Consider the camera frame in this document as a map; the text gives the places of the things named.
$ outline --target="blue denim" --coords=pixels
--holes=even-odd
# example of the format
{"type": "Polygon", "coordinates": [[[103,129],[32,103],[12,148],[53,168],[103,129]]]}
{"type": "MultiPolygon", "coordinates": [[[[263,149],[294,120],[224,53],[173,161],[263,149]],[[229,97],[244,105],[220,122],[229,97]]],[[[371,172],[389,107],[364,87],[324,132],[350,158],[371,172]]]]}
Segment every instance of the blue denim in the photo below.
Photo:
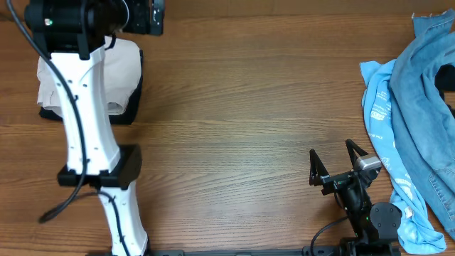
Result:
{"type": "Polygon", "coordinates": [[[398,239],[410,254],[434,254],[446,249],[444,236],[428,220],[427,205],[415,188],[394,144],[389,81],[395,60],[381,65],[360,64],[367,89],[362,107],[365,128],[371,143],[390,175],[393,185],[390,202],[402,211],[398,239]]]}
{"type": "Polygon", "coordinates": [[[415,40],[390,78],[395,146],[412,182],[455,239],[455,119],[434,86],[442,65],[455,62],[455,12],[414,18],[415,40]]]}

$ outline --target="light blue t-shirt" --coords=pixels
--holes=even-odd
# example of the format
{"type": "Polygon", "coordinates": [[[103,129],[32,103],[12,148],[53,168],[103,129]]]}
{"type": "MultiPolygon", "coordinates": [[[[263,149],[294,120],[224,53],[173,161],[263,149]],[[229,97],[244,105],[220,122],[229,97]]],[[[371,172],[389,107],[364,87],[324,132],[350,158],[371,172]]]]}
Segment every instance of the light blue t-shirt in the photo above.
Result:
{"type": "Polygon", "coordinates": [[[411,254],[434,254],[446,249],[444,236],[428,221],[427,206],[411,181],[395,148],[389,80],[395,60],[381,65],[375,61],[360,64],[367,89],[363,95],[363,118],[370,140],[387,169],[393,185],[390,202],[402,211],[398,236],[411,254]]]}

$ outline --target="white cloth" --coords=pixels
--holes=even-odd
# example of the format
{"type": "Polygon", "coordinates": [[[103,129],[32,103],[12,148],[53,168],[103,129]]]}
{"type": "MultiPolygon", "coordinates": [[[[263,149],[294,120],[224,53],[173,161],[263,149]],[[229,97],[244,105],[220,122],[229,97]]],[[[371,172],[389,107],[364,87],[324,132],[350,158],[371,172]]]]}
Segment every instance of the white cloth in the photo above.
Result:
{"type": "MultiPolygon", "coordinates": [[[[112,38],[105,37],[108,47],[112,38]]],[[[40,57],[38,60],[38,105],[52,110],[61,116],[60,99],[55,83],[46,65],[40,57]]],[[[109,115],[123,114],[128,99],[137,88],[141,79],[141,56],[139,47],[131,41],[117,39],[115,47],[106,51],[105,58],[105,92],[107,112],[109,115]]]]}

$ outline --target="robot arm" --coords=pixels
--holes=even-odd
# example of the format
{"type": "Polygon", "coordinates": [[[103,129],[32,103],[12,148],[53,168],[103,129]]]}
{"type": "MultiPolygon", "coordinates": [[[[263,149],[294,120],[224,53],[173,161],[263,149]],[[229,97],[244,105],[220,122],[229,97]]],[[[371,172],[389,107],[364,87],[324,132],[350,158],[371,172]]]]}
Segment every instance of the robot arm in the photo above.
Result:
{"type": "Polygon", "coordinates": [[[150,9],[149,0],[31,0],[24,15],[61,101],[68,160],[58,182],[76,187],[65,203],[77,198],[81,185],[97,189],[112,234],[110,255],[116,256],[150,252],[136,198],[141,151],[139,145],[117,145],[107,116],[104,38],[119,30],[161,35],[164,0],[152,2],[150,9]]]}
{"type": "MultiPolygon", "coordinates": [[[[381,161],[350,139],[346,141],[346,146],[353,168],[335,176],[330,176],[317,153],[313,149],[310,151],[310,185],[323,186],[323,195],[334,193],[337,202],[338,197],[341,199],[339,206],[344,208],[355,233],[355,238],[343,238],[338,248],[326,248],[326,252],[339,256],[400,256],[398,248],[391,245],[398,241],[397,230],[402,217],[400,209],[391,203],[373,205],[366,192],[366,188],[378,177],[381,161]]],[[[313,245],[306,251],[313,255],[313,245]]]]}

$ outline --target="wood grain surface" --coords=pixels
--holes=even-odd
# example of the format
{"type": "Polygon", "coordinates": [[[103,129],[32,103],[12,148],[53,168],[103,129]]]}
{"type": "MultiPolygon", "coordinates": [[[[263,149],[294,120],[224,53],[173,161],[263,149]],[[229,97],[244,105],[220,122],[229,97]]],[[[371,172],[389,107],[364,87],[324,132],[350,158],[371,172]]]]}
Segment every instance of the wood grain surface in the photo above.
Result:
{"type": "MultiPolygon", "coordinates": [[[[65,134],[38,116],[38,56],[15,25],[0,30],[0,255],[109,250],[96,198],[36,222],[71,192],[55,179],[65,134]]],[[[300,248],[342,217],[309,186],[309,150],[331,174],[350,169],[346,139],[373,152],[358,64],[396,58],[414,35],[410,14],[346,14],[170,19],[160,38],[122,37],[144,50],[136,122],[114,127],[120,144],[142,147],[142,222],[154,249],[197,251],[300,248]]],[[[391,192],[383,170],[368,193],[379,202],[391,192]]],[[[351,235],[344,223],[316,244],[351,235]]]]}
{"type": "MultiPolygon", "coordinates": [[[[30,0],[12,0],[20,17],[30,0]]],[[[412,14],[436,13],[454,0],[166,0],[167,18],[301,14],[412,14]]],[[[6,4],[0,14],[11,17],[6,4]]]]}

